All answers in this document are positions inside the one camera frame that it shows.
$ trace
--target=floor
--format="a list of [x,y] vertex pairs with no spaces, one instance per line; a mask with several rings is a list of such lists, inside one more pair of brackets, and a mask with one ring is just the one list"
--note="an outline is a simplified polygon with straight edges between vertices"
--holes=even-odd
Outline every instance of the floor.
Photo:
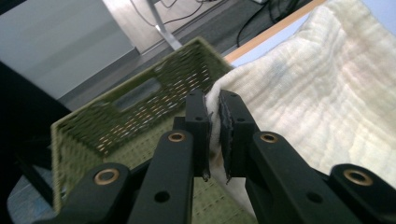
[[[52,172],[35,167],[52,186]],[[8,211],[15,224],[30,224],[38,219],[55,216],[52,208],[23,176],[8,197]]]

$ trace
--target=wooden table edge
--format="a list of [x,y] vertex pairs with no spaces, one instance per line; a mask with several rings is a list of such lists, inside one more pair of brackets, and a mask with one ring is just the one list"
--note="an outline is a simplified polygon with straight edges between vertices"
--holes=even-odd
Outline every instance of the wooden table edge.
[[224,57],[224,60],[227,63],[232,63],[236,59],[240,58],[242,55],[248,53],[250,50],[259,46],[262,42],[270,38],[271,36],[277,34],[279,31],[283,30],[293,22],[300,19],[302,16],[306,15],[310,11],[312,11],[315,7],[321,5],[326,0],[313,0],[312,2],[306,4],[305,6],[301,7],[297,11],[291,13],[287,18],[278,22],[277,24],[270,27],[268,30],[262,32],[261,34],[257,35],[253,39],[249,40],[246,44],[241,46],[240,48],[234,50],[233,52],[229,53]]

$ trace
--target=quilted fabric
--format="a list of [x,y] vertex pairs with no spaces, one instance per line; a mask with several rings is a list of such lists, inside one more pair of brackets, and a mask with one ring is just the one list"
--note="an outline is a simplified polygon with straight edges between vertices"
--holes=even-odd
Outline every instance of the quilted fabric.
[[353,163],[396,188],[396,38],[360,1],[316,8],[295,35],[234,69],[206,96],[214,177],[249,207],[244,180],[225,186],[220,90],[238,93],[261,130],[283,135],[313,168],[328,174]]

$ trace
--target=brass screw hole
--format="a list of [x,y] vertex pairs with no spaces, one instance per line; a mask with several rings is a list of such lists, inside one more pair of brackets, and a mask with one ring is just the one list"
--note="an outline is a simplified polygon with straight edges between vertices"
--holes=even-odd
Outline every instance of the brass screw hole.
[[373,179],[359,170],[348,169],[344,171],[344,176],[346,179],[354,184],[361,186],[371,186],[373,185]]
[[262,134],[262,136],[260,136],[260,139],[262,141],[264,141],[264,142],[267,142],[267,143],[275,143],[275,142],[277,142],[277,137],[272,135],[272,134],[270,134],[270,133]]
[[96,174],[94,181],[97,185],[108,185],[116,181],[120,176],[120,172],[117,169],[105,169]]
[[171,142],[181,142],[186,138],[186,135],[183,133],[171,133],[168,136],[169,141]]

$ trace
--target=black cable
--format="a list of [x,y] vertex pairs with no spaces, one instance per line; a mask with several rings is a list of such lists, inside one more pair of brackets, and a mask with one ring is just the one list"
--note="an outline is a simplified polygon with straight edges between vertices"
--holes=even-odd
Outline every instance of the black cable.
[[271,19],[271,22],[275,25],[275,24],[277,24],[279,22],[279,20],[277,18],[275,19],[274,15],[272,14],[272,1],[269,0],[268,2],[269,2],[268,11],[269,11],[269,14],[270,14],[270,19]]
[[177,2],[177,0],[175,0],[170,6],[167,6],[167,5],[165,4],[165,2],[164,2],[163,0],[161,0],[161,3],[162,3],[163,6],[166,7],[166,8],[172,7],[172,6],[175,4],[175,2]]
[[216,2],[217,0],[195,0],[197,3],[208,3],[208,2]]
[[[289,14],[290,14],[291,12],[294,11],[294,9],[296,8],[296,6],[297,6],[297,4],[298,4],[298,2],[299,2],[299,0],[290,0],[289,4],[288,4],[288,6],[285,8],[285,10],[283,10],[283,12],[280,12],[280,10],[279,10],[279,1],[280,1],[280,0],[278,0],[278,4],[277,4],[277,10],[279,11],[279,16],[278,16],[277,18],[274,18],[273,11],[272,11],[272,3],[273,3],[273,0],[267,0],[267,1],[263,4],[262,8],[260,8],[253,16],[251,16],[251,17],[247,20],[247,22],[244,24],[244,26],[242,27],[242,29],[239,31],[238,36],[236,37],[236,46],[237,46],[238,48],[240,47],[239,37],[240,37],[242,31],[248,26],[249,23],[251,23],[251,21],[253,21],[253,19],[254,19],[254,18],[255,18],[255,17],[267,6],[267,5],[268,5],[268,11],[269,11],[269,14],[270,14],[271,22],[273,23],[273,25],[275,25],[275,24],[277,24],[279,21],[281,21],[281,20],[283,20],[284,18],[286,18],[287,16],[289,16]],[[262,30],[259,31],[256,35],[261,34],[262,32],[266,31],[266,30],[267,30],[268,28],[270,28],[270,27],[271,27],[271,26],[262,29]]]
[[132,3],[132,6],[134,6],[134,10],[137,12],[137,15],[140,16],[140,18],[142,18],[143,21],[145,21],[149,26],[155,27],[154,24],[151,24],[149,21],[146,20],[146,18],[140,14],[140,11],[137,9],[136,5],[134,4],[134,0],[130,0],[130,2]]
[[201,2],[201,5],[198,6],[198,8],[194,12],[192,12],[190,15],[182,17],[182,18],[178,18],[178,19],[175,19],[175,20],[171,20],[171,21],[166,21],[163,24],[165,25],[165,24],[170,23],[170,22],[181,21],[181,20],[187,19],[188,17],[191,17],[192,15],[194,15],[202,7],[203,4],[204,4],[204,2]]
[[251,21],[253,21],[253,19],[254,19],[257,15],[259,15],[259,13],[260,13],[263,9],[265,9],[265,7],[268,5],[269,2],[270,2],[270,0],[266,1],[266,2],[263,4],[263,6],[262,6],[256,13],[254,13],[253,16],[251,16],[251,17],[247,20],[247,22],[245,22],[245,24],[242,26],[241,30],[239,30],[239,33],[238,33],[238,35],[236,36],[236,46],[237,46],[238,48],[240,47],[239,37],[240,37],[240,35],[242,34],[242,31],[244,31],[244,29],[248,26],[248,24],[249,24]]

